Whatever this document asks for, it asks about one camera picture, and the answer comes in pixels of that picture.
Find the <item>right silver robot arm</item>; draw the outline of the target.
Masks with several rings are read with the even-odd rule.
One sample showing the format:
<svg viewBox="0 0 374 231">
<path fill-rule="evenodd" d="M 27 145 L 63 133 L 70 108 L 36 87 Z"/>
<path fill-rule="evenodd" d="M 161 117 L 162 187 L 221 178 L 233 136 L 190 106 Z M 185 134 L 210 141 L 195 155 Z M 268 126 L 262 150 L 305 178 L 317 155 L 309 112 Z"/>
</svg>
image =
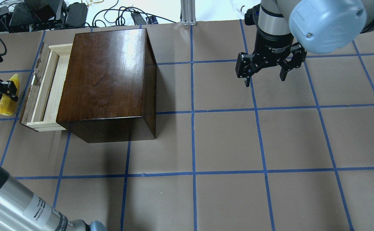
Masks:
<svg viewBox="0 0 374 231">
<path fill-rule="evenodd" d="M 238 54 L 235 72 L 249 87 L 264 68 L 281 67 L 284 81 L 308 52 L 329 54 L 374 31 L 374 0 L 262 0 L 244 23 L 256 26 L 255 45 L 251 54 Z"/>
</svg>

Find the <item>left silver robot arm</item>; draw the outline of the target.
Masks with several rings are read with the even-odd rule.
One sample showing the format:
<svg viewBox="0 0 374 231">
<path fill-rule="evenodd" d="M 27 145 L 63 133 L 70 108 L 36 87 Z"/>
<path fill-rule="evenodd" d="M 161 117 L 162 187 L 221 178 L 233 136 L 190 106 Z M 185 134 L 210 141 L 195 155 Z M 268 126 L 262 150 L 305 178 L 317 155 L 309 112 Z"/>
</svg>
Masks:
<svg viewBox="0 0 374 231">
<path fill-rule="evenodd" d="M 0 231 L 106 231 L 100 221 L 69 220 L 0 167 Z"/>
</svg>

